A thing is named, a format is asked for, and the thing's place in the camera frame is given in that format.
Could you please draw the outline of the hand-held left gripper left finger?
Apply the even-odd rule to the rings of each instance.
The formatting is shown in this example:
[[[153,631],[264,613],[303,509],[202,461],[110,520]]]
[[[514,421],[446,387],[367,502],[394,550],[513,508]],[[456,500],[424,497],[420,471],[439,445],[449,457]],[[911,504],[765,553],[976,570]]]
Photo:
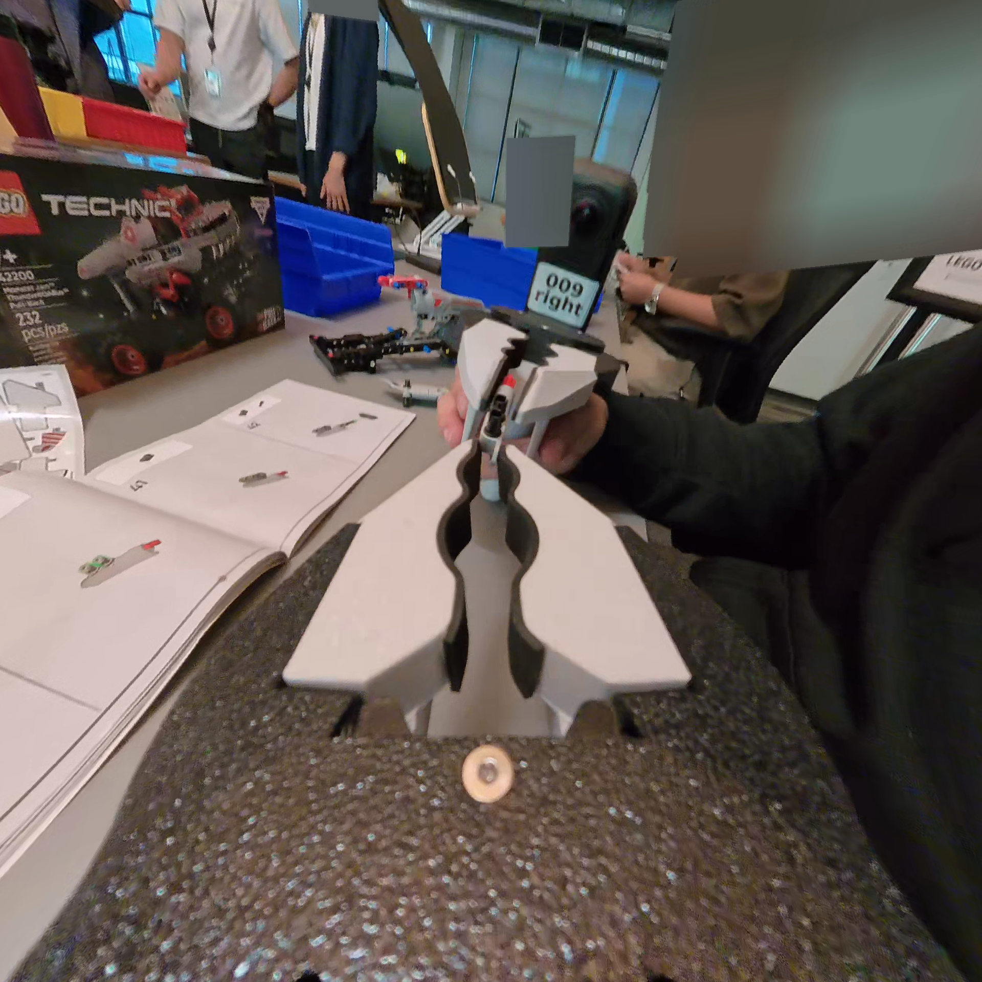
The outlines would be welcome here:
[[[471,541],[471,446],[460,444],[359,524],[283,669],[290,686],[394,700],[425,735],[460,690],[468,626],[456,560]]]

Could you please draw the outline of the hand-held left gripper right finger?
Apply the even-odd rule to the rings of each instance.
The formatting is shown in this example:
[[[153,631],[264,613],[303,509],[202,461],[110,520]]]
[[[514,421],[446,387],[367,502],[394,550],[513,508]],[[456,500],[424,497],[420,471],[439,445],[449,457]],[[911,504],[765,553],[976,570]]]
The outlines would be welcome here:
[[[604,513],[513,447],[498,458],[506,543],[520,562],[509,601],[509,670],[538,697],[551,734],[582,706],[688,686],[669,635],[617,528]]]

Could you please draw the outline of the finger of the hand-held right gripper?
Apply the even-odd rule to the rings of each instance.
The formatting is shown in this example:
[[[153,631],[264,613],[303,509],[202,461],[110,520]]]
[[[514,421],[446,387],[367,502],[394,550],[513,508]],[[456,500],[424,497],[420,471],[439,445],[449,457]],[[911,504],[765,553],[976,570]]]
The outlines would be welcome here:
[[[514,444],[527,436],[530,426],[519,422],[519,417],[530,386],[528,346],[528,330],[490,318],[463,332],[457,363],[463,439],[479,438],[484,446],[490,444],[490,439],[480,433],[507,376],[514,385],[509,388],[501,435],[495,440],[502,445]]]
[[[529,336],[515,370],[515,394],[505,423],[505,444],[530,439],[536,454],[548,424],[581,408],[593,392],[604,345],[593,337],[574,344],[558,336]]]

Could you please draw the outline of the grey toy piece red tip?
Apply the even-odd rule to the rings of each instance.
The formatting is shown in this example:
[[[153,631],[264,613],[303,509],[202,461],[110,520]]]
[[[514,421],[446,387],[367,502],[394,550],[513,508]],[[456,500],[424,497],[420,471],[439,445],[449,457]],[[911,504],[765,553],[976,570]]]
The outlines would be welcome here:
[[[487,464],[490,475],[482,474],[480,494],[483,499],[494,504],[500,500],[497,476],[498,456],[505,442],[509,424],[509,412],[514,400],[517,381],[508,373],[492,395],[480,430],[479,445],[482,451],[482,464]]]

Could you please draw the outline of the person's right forearm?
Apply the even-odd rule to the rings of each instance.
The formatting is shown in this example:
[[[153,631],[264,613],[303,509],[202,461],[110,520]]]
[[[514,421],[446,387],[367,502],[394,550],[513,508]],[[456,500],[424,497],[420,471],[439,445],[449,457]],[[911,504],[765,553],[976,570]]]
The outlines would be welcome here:
[[[572,476],[707,555],[786,570],[862,563],[955,436],[979,439],[980,353],[976,325],[844,385],[793,423],[610,395],[603,434]]]

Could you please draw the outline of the person's right hand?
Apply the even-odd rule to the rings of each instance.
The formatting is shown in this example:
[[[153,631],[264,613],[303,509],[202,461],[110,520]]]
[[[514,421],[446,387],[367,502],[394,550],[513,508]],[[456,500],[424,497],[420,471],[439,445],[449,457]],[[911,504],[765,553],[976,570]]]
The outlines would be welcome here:
[[[460,444],[468,409],[460,380],[456,379],[437,402],[436,421],[451,448]],[[598,443],[608,421],[607,403],[592,393],[583,406],[549,423],[536,452],[536,459],[550,473],[570,473]]]

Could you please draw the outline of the grey toy blade piece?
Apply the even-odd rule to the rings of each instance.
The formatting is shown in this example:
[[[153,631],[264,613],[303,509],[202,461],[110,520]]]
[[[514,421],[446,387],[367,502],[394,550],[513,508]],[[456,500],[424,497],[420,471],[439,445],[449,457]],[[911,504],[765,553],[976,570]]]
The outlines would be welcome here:
[[[406,408],[425,405],[435,406],[449,391],[446,387],[419,383],[409,377],[403,380],[386,379],[384,385],[387,393],[393,398],[399,399]]]

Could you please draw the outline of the black toy chassis assembly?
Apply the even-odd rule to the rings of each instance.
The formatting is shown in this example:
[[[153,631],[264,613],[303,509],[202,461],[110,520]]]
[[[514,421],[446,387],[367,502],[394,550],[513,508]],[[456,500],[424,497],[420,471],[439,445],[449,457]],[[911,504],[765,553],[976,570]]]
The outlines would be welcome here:
[[[491,313],[482,301],[433,292],[424,278],[381,276],[378,284],[407,294],[414,325],[369,335],[310,335],[314,353],[335,377],[353,372],[374,374],[387,356],[434,353],[441,362],[453,364],[463,331]]]

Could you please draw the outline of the large blue plastic bin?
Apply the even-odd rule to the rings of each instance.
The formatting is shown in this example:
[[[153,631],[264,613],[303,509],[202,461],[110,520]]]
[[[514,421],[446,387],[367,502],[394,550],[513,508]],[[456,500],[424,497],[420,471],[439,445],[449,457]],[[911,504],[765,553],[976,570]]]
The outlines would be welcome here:
[[[275,211],[286,309],[327,318],[380,299],[395,273],[386,226],[281,197]]]

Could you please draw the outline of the open instruction booklet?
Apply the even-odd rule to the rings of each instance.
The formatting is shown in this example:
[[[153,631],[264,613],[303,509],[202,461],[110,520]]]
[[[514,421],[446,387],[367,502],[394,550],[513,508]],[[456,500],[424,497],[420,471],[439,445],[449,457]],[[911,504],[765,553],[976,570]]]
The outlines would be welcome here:
[[[285,380],[88,475],[2,476],[3,873],[413,421]]]

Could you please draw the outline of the black toy set box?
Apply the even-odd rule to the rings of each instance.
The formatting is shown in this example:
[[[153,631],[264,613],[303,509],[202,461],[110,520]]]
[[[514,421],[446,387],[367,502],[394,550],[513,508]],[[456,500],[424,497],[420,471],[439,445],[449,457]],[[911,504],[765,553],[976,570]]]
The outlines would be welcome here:
[[[88,395],[285,326],[269,184],[2,143],[2,368],[61,364]]]

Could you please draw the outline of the framed sign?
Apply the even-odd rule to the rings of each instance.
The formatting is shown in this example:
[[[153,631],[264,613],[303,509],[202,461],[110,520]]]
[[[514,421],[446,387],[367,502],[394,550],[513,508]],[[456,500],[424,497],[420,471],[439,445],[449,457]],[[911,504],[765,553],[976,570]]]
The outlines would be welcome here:
[[[981,251],[911,260],[887,295],[889,301],[976,324],[981,320]]]

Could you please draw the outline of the toy sticker sheet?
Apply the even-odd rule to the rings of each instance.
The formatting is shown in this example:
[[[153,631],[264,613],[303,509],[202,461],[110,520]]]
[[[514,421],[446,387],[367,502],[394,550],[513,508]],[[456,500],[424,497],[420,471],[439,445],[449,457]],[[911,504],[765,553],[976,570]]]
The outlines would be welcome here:
[[[76,393],[60,364],[1,370],[1,473],[85,473]]]

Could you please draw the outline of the red plastic bin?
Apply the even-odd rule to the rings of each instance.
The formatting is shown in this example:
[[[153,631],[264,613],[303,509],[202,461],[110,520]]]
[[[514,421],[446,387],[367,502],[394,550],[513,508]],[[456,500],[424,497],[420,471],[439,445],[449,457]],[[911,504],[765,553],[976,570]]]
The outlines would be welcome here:
[[[185,125],[147,111],[115,103],[81,98],[86,134],[97,141],[109,141],[143,149],[183,156],[188,152]]]

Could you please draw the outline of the yellow plastic bin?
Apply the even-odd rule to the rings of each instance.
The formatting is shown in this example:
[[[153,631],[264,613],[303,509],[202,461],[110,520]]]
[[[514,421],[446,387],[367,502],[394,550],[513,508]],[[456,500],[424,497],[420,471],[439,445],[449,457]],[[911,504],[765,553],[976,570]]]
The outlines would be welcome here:
[[[38,92],[56,140],[76,141],[87,138],[83,101],[79,95],[45,86],[40,86]]]

